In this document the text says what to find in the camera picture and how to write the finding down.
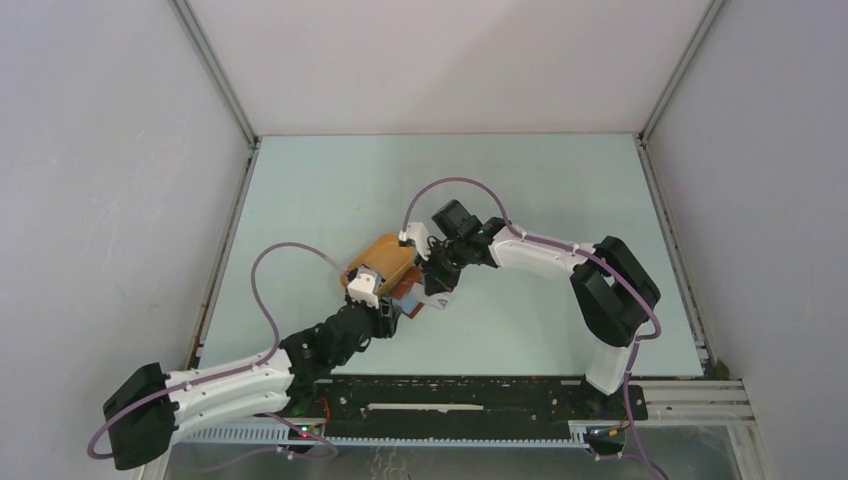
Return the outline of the white striped credit cards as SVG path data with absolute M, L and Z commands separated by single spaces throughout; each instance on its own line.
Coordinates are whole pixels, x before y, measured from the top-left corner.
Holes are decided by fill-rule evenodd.
M 449 302 L 450 295 L 444 292 L 427 297 L 424 285 L 421 283 L 414 283 L 399 299 L 393 300 L 393 303 L 400 308 L 402 313 L 410 318 L 417 315 L 425 307 L 444 310 Z

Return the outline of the brown leather card holder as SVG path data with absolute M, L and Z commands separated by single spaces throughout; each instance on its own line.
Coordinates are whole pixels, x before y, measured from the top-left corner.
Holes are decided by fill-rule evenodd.
M 423 274 L 413 266 L 390 290 L 393 305 L 399 308 L 407 318 L 414 318 L 424 306 L 421 300 L 423 287 Z

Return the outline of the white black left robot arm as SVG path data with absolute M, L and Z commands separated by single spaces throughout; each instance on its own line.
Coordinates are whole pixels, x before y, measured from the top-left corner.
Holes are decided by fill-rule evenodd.
M 316 403 L 317 380 L 395 335 L 403 311 L 393 300 L 377 307 L 350 301 L 313 327 L 274 348 L 203 370 L 165 372 L 157 363 L 138 368 L 104 403 L 105 430 L 119 471 L 162 456 L 204 428 L 286 410 L 304 416 Z

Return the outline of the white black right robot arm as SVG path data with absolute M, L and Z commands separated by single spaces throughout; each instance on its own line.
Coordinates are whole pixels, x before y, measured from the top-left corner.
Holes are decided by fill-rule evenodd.
M 511 268 L 569 281 L 588 330 L 593 357 L 581 392 L 585 411 L 606 418 L 622 403 L 620 388 L 631 369 L 638 330 L 650 322 L 661 298 L 656 283 L 619 238 L 566 243 L 528 233 L 501 217 L 481 222 L 452 200 L 432 221 L 441 238 L 420 222 L 407 222 L 398 238 L 414 246 L 428 297 L 452 292 L 469 265 Z

